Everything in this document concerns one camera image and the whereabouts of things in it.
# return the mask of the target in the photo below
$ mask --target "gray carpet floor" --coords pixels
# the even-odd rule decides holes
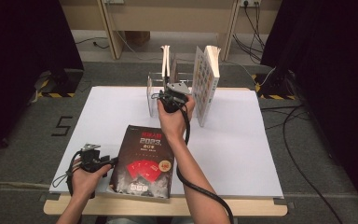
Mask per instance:
[[[48,186],[55,175],[71,134],[92,86],[145,86],[149,72],[159,72],[159,63],[84,63],[85,73],[72,98],[38,98],[22,113],[0,147],[0,223],[55,223],[43,206]],[[246,66],[251,74],[267,73],[269,68]],[[179,64],[179,71],[192,73],[192,64]],[[255,89],[252,79],[237,65],[220,66],[219,87]],[[259,99],[261,108],[300,105],[299,100]],[[338,223],[332,211],[304,176],[331,204],[343,223],[358,223],[358,194],[342,167],[329,156],[320,132],[305,107],[285,125],[285,138],[298,167],[289,156],[283,140],[282,124],[287,109],[263,109],[268,143],[283,194],[288,205],[284,217],[240,217],[238,223]],[[70,126],[67,135],[56,128]],[[94,223],[95,216],[84,216],[83,223]]]

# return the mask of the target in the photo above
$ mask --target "white table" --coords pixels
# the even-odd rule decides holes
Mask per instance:
[[[86,143],[101,145],[101,156],[115,157],[129,124],[159,127],[158,118],[148,113],[146,87],[94,87],[83,108],[72,138],[54,179],[65,173],[76,151]],[[217,89],[205,126],[193,118],[188,147],[213,188],[230,204],[234,216],[284,216],[281,185],[269,150],[260,108],[254,91]],[[188,216],[182,183],[174,174],[172,198],[168,203],[119,199],[106,193],[111,172],[103,178],[84,214]],[[47,214],[60,214],[69,197],[65,183],[51,192],[64,193],[58,201],[48,200]],[[120,206],[109,203],[120,201]],[[138,211],[123,207],[146,203],[164,209]],[[102,204],[103,210],[96,208]]]

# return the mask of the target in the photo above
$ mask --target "hand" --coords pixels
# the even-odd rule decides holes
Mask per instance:
[[[92,192],[97,188],[98,182],[101,177],[106,174],[112,166],[107,164],[101,169],[94,173],[89,173],[81,168],[74,170],[74,176],[72,177],[72,186],[74,188],[74,197],[75,196],[87,196],[90,197]]]
[[[187,112],[188,120],[191,121],[196,103],[192,96],[187,96],[187,100],[186,106],[183,106],[182,109]],[[167,113],[162,102],[158,101],[158,117],[161,130],[169,141],[170,139],[183,139],[186,123],[180,110],[174,113]]]

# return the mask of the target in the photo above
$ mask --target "electrical outlet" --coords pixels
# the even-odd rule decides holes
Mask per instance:
[[[241,0],[240,7],[245,7],[245,1],[248,2],[248,7],[256,7],[257,4],[260,7],[261,0]]]

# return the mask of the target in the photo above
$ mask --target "forearm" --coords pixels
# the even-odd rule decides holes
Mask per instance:
[[[86,207],[89,196],[73,196],[65,211],[57,221],[57,224],[76,224],[81,217],[83,209]]]
[[[215,193],[183,139],[169,139],[182,176],[190,183]],[[184,185],[185,196],[195,223],[229,223],[224,207],[215,200]]]

